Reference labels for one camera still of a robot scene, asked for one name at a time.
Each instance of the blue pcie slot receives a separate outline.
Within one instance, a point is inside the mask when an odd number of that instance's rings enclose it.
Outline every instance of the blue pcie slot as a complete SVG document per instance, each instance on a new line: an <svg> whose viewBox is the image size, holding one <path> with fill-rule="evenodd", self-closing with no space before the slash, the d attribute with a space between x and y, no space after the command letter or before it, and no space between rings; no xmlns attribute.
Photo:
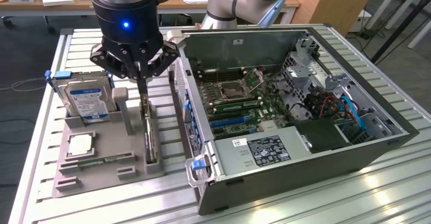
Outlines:
<svg viewBox="0 0 431 224"><path fill-rule="evenodd" d="M235 125L235 124L243 124L249 121L249 117L241 117L235 119L229 119L229 120L221 120L221 121L214 121L211 122L211 127L222 127L222 126L229 126L229 125Z"/></svg>

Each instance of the motherboard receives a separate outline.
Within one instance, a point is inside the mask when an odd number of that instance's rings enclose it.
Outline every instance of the motherboard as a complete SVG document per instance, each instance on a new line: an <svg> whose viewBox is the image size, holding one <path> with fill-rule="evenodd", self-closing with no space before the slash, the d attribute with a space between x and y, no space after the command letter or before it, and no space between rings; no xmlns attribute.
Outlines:
<svg viewBox="0 0 431 224"><path fill-rule="evenodd" d="M275 84L275 73L207 73L199 91L217 140L283 128L293 116Z"/></svg>

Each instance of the barcode label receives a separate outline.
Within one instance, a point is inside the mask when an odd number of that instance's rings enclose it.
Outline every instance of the barcode label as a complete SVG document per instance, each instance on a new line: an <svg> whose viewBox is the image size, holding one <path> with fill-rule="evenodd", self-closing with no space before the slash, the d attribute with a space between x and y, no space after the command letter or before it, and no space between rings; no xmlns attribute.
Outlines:
<svg viewBox="0 0 431 224"><path fill-rule="evenodd" d="M233 143L234 143L234 147L245 146L247 145L247 138L235 139L233 140Z"/></svg>

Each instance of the wooden desk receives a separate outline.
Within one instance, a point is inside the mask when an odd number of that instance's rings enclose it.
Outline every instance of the wooden desk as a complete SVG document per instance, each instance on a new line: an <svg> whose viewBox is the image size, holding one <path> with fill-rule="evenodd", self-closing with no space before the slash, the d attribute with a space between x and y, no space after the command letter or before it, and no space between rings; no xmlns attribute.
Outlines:
<svg viewBox="0 0 431 224"><path fill-rule="evenodd" d="M281 24L289 24L297 8L298 0L286 0L282 10ZM186 4L183 0L170 0L159 5L159 14L204 14L207 4ZM42 0L31 4L0 2L0 16L76 16L94 15L95 10L91 1L75 0L75 4L44 7Z"/></svg>

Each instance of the hard drive label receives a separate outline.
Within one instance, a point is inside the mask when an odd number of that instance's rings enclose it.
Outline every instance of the hard drive label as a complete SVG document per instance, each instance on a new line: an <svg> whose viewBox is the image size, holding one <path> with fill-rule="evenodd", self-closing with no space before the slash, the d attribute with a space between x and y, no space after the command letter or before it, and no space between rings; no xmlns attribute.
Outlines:
<svg viewBox="0 0 431 224"><path fill-rule="evenodd" d="M108 116L107 104L100 99L103 94L100 89L72 90L70 93L83 118L96 120Z"/></svg>
<svg viewBox="0 0 431 224"><path fill-rule="evenodd" d="M291 159L279 136L251 140L247 144L259 167Z"/></svg>

